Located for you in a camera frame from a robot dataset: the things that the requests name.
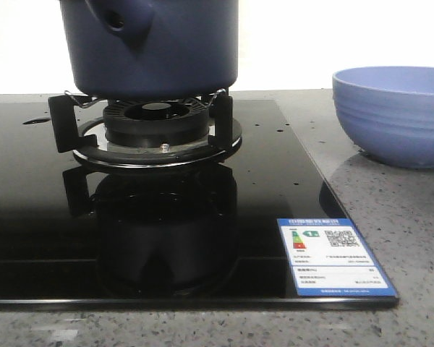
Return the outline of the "blue energy label sticker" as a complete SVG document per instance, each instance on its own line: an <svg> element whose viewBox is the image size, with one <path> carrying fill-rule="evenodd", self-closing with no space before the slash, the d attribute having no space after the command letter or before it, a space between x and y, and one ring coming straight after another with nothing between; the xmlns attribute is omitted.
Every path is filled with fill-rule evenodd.
<svg viewBox="0 0 434 347"><path fill-rule="evenodd" d="M348 218L279 218L294 286L300 296L397 297Z"/></svg>

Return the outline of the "dark blue cooking pot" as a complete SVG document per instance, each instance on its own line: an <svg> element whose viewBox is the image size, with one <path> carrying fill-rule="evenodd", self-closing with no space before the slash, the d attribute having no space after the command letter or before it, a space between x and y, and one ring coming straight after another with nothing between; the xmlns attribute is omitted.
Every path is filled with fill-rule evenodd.
<svg viewBox="0 0 434 347"><path fill-rule="evenodd" d="M237 1L62 1L76 87L95 97L203 95L237 79Z"/></svg>

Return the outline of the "right gas burner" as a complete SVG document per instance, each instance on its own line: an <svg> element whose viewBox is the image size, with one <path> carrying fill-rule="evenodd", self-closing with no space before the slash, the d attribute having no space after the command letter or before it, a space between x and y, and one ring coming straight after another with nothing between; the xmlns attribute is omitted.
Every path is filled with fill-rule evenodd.
<svg viewBox="0 0 434 347"><path fill-rule="evenodd" d="M119 101L103 110L106 138L127 147L183 145L204 137L209 129L208 109L196 101Z"/></svg>

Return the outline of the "light blue bowl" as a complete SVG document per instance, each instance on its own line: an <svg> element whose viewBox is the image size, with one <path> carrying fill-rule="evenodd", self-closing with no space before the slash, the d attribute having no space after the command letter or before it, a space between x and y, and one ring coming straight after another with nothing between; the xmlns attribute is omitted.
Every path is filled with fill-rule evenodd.
<svg viewBox="0 0 434 347"><path fill-rule="evenodd" d="M434 168L434 67L357 67L332 76L339 123L391 166Z"/></svg>

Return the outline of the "black glass gas cooktop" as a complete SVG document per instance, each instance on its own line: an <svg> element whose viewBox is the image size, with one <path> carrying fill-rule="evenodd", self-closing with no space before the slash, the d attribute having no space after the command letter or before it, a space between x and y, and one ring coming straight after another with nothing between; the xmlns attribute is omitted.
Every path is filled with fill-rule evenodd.
<svg viewBox="0 0 434 347"><path fill-rule="evenodd" d="M348 218L272 100L238 100L223 163L97 171L43 102L0 102L0 309L381 309L300 296L279 218Z"/></svg>

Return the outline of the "right black pot support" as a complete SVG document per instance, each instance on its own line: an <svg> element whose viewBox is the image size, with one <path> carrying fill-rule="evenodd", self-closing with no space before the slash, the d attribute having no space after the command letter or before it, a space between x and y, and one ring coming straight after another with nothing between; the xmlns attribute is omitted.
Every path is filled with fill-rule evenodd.
<svg viewBox="0 0 434 347"><path fill-rule="evenodd" d="M89 108L97 103L97 99L69 92L50 97L48 106L57 150L60 153L71 152L79 161L94 166L132 170L222 161L235 154L242 144L242 127L233 117L233 99L226 90L169 100L109 100L107 106L119 101L183 103L189 99L208 109L209 129L204 137L183 145L164 143L160 147L127 147L107 140L103 110L99 118L84 124L78 122L75 108Z"/></svg>

